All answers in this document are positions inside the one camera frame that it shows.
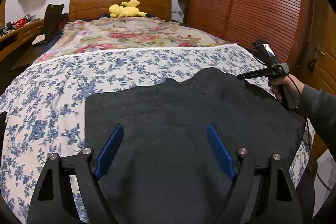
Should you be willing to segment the person's right forearm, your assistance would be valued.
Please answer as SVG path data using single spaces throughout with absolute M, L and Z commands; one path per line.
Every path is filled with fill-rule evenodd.
M 335 160 L 336 98 L 325 90 L 304 85 L 299 111 L 310 121 Z

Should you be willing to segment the person's right hand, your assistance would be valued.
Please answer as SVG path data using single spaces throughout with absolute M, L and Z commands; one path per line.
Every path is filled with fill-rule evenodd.
M 294 75 L 288 75 L 279 77 L 277 79 L 269 79 L 269 87 L 272 89 L 272 93 L 275 95 L 278 102 L 282 103 L 282 95 L 280 94 L 280 86 L 286 86 L 291 97 L 294 99 L 295 105 L 298 106 L 301 100 L 301 93 L 304 88 L 304 84 Z

